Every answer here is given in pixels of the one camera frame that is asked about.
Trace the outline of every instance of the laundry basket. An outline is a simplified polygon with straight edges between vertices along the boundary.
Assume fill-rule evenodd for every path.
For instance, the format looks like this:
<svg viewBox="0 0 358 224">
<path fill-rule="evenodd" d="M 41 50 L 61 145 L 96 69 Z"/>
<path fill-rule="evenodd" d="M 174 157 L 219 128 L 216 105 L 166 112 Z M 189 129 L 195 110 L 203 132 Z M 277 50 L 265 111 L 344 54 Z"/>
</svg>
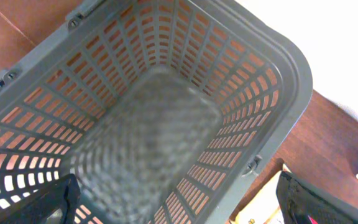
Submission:
<svg viewBox="0 0 358 224">
<path fill-rule="evenodd" d="M 78 146 L 158 67 L 214 101 L 223 121 L 145 222 L 224 223 L 312 92 L 297 47 L 233 0 L 85 1 L 2 71 L 0 211 L 76 174 Z M 75 223 L 120 223 L 97 205 L 95 183 L 79 183 Z"/>
</svg>

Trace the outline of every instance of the gray plastic basket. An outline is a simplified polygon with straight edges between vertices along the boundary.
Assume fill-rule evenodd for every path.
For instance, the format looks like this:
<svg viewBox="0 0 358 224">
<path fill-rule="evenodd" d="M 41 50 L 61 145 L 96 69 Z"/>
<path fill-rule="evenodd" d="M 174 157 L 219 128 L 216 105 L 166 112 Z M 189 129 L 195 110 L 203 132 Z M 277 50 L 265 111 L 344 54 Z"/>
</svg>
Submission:
<svg viewBox="0 0 358 224">
<path fill-rule="evenodd" d="M 298 48 L 232 0 L 86 1 L 1 72 L 0 211 L 69 173 L 104 114 L 156 67 L 214 101 L 223 123 L 146 223 L 224 223 L 312 92 Z M 97 199 L 81 195 L 75 222 L 119 223 Z"/>
</svg>

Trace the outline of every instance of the wooden floor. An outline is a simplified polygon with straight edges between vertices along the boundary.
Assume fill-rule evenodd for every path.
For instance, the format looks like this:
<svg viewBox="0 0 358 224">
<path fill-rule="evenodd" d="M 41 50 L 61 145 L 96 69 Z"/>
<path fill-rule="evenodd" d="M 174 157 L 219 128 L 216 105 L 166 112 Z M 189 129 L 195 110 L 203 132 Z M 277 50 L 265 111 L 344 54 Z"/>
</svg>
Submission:
<svg viewBox="0 0 358 224">
<path fill-rule="evenodd" d="M 283 162 L 299 178 L 358 208 L 358 122 L 316 91 L 231 219 L 281 169 Z"/>
<path fill-rule="evenodd" d="M 50 35 L 81 0 L 0 1 L 0 69 Z M 254 182 L 232 217 L 287 166 L 300 178 L 358 208 L 358 123 L 314 92 L 305 114 Z"/>
</svg>

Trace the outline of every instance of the brown floor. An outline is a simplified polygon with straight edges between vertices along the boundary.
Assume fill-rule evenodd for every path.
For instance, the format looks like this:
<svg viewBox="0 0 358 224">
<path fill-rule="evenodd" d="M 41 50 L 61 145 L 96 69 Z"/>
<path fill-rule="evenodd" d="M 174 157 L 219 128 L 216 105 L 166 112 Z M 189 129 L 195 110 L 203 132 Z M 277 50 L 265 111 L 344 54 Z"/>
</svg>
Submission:
<svg viewBox="0 0 358 224">
<path fill-rule="evenodd" d="M 0 70 L 55 30 L 81 0 L 0 0 Z M 285 162 L 300 178 L 358 208 L 358 123 L 314 92 L 305 114 L 242 199 L 238 209 Z"/>
</svg>

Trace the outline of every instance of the white wall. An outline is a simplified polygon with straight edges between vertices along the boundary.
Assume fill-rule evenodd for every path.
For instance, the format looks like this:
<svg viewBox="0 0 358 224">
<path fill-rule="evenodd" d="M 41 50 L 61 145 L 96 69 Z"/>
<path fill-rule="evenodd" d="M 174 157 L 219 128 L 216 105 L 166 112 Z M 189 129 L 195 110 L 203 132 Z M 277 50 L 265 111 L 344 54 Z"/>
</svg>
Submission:
<svg viewBox="0 0 358 224">
<path fill-rule="evenodd" d="M 358 1 L 236 1 L 294 42 L 314 89 L 358 119 Z"/>
</svg>

